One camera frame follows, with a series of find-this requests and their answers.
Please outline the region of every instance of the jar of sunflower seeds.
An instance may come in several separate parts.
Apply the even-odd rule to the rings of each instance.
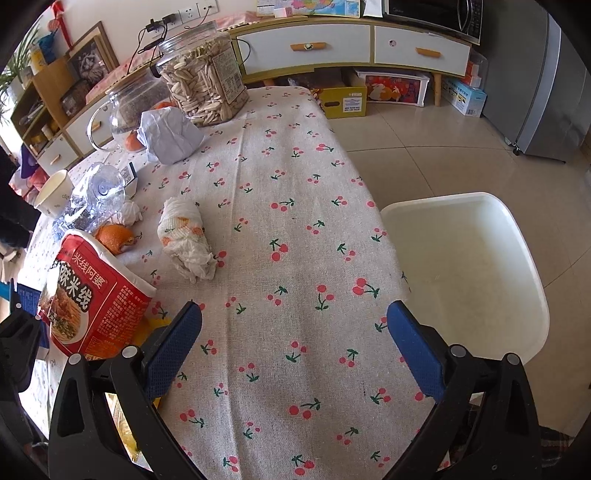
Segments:
[[[226,122],[248,100],[230,35],[215,22],[160,44],[156,68],[189,120],[198,127]]]

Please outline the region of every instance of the tile floor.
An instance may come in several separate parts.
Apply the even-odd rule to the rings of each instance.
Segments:
[[[380,208],[464,192],[489,192],[509,207],[550,308],[548,339],[526,365],[539,421],[576,434],[591,410],[590,161],[516,157],[485,118],[445,101],[370,103],[366,117],[330,123]]]

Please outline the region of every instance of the refrigerator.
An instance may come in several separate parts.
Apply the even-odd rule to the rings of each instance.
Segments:
[[[591,124],[591,79],[558,24],[535,0],[485,0],[478,50],[482,113],[514,152],[571,160]]]

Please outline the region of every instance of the instant rice noodle package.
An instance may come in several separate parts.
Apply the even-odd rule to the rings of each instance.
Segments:
[[[156,289],[98,240],[68,230],[41,292],[41,318],[66,355],[110,358],[129,343]]]

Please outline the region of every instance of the microwave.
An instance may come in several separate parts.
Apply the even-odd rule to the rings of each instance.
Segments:
[[[384,0],[384,17],[435,27],[480,44],[482,0]]]

